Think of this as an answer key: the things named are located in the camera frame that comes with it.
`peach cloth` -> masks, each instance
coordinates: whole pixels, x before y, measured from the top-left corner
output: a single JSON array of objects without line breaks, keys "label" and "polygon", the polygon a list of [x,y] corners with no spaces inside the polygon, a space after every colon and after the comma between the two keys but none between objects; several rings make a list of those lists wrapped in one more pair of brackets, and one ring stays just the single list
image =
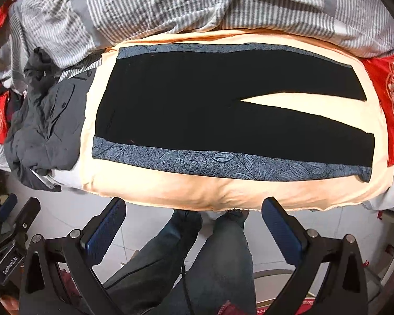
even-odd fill
[{"label": "peach cloth", "polygon": [[[247,101],[325,116],[373,133],[375,152],[371,181],[362,182],[357,176],[297,182],[248,181],[161,172],[93,159],[91,152],[96,113],[116,62],[118,50],[127,46],[166,43],[282,44],[351,65],[364,88],[366,102],[304,93],[277,93],[249,98]],[[135,204],[190,210],[260,209],[266,197],[274,196],[286,210],[325,210],[357,204],[383,193],[391,186],[394,175],[394,167],[387,167],[387,124],[372,82],[362,63],[332,44],[277,31],[221,30],[177,35],[161,34],[120,43],[102,55],[102,65],[97,68],[95,79],[87,94],[85,116],[79,161],[83,188],[106,197],[120,197]]]}]

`pants leg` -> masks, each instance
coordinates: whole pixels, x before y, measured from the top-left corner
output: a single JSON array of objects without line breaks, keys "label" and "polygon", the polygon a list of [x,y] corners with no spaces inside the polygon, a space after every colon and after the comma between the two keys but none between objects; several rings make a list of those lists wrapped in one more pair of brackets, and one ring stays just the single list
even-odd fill
[{"label": "pants leg", "polygon": [[[181,280],[162,303],[146,315],[189,314]],[[256,314],[252,255],[243,224],[224,214],[186,275],[196,315],[217,314],[227,300],[248,315]]]},{"label": "pants leg", "polygon": [[201,226],[198,212],[175,210],[158,235],[103,284],[124,314],[141,314],[160,304],[177,280]]}]

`metal screw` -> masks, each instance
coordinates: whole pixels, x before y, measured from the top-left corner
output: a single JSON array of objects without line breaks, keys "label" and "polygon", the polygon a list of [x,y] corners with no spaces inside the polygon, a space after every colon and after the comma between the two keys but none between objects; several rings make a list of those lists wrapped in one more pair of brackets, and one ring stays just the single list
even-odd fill
[{"label": "metal screw", "polygon": [[38,243],[42,239],[42,235],[36,234],[32,237],[32,242]]},{"label": "metal screw", "polygon": [[351,234],[348,234],[348,235],[346,236],[346,240],[347,240],[349,243],[354,243],[354,242],[356,241],[356,239],[354,238],[354,236],[351,235]]},{"label": "metal screw", "polygon": [[309,235],[311,238],[318,237],[318,232],[312,228],[309,228],[306,230],[306,233]]},{"label": "metal screw", "polygon": [[73,230],[73,231],[70,232],[70,237],[73,238],[73,239],[74,238],[78,238],[80,236],[80,234],[81,234],[80,230]]}]

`gray striped fabric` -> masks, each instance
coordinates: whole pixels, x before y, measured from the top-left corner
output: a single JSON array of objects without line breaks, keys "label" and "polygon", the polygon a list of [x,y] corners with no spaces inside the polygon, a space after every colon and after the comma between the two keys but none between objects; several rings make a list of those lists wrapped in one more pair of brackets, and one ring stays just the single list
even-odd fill
[{"label": "gray striped fabric", "polygon": [[63,79],[99,65],[100,50],[124,40],[230,28],[284,30],[362,57],[394,52],[394,20],[379,0],[17,0],[0,77],[24,90],[23,67],[37,46],[69,68]]}]

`floor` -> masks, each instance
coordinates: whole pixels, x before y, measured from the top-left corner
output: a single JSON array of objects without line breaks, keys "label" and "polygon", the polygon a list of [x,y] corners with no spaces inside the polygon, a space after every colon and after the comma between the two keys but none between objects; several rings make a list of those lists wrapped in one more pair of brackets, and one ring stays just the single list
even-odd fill
[{"label": "floor", "polygon": [[[45,238],[66,236],[72,229],[82,229],[92,216],[99,214],[111,198],[99,197],[82,191],[65,190],[61,193],[33,191],[21,185],[13,177],[8,180],[10,193],[18,196],[19,202],[12,216],[30,197],[41,202],[41,211],[29,229],[29,239],[36,233]],[[377,212],[362,205],[335,208],[325,212],[303,210],[290,212],[305,228],[314,228],[323,237],[342,238],[351,233],[356,237],[364,261],[373,265],[386,245],[388,225],[377,219]],[[171,209],[127,204],[126,219],[108,249],[102,263],[94,267],[98,278],[104,282],[126,263],[135,250],[140,250],[166,224]],[[210,235],[211,223],[206,223],[186,258],[186,268],[194,262],[205,239]],[[286,264],[270,232],[264,224],[261,213],[251,211],[245,223],[245,235],[253,257],[254,272],[269,269],[292,269]],[[323,264],[318,271],[311,292],[316,293],[326,272]]]}]

